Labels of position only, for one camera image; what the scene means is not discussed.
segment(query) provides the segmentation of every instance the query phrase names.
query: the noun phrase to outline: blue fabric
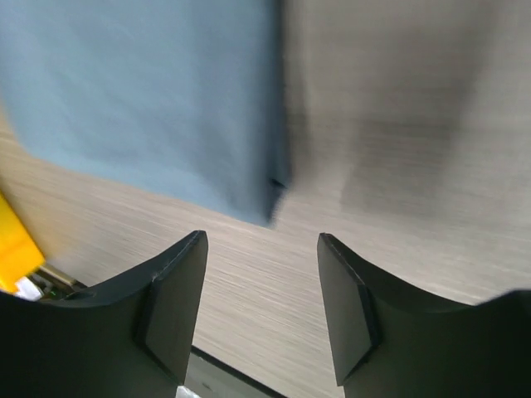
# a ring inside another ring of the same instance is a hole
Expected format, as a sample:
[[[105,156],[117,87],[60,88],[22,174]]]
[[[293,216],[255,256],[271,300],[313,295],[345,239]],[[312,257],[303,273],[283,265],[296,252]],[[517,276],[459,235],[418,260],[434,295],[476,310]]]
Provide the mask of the blue fabric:
[[[0,0],[0,93],[63,167],[267,225],[288,185],[278,0]]]

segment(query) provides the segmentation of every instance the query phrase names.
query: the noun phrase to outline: wood grain surface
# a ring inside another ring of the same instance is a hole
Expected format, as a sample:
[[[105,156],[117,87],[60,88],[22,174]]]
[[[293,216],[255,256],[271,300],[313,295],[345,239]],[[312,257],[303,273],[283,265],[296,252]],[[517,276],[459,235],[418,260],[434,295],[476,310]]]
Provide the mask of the wood grain surface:
[[[295,182],[272,229],[39,161],[5,120],[0,190],[86,284],[204,229],[194,343],[288,397],[340,397],[319,232],[451,299],[531,287],[529,19],[524,0],[286,2]]]

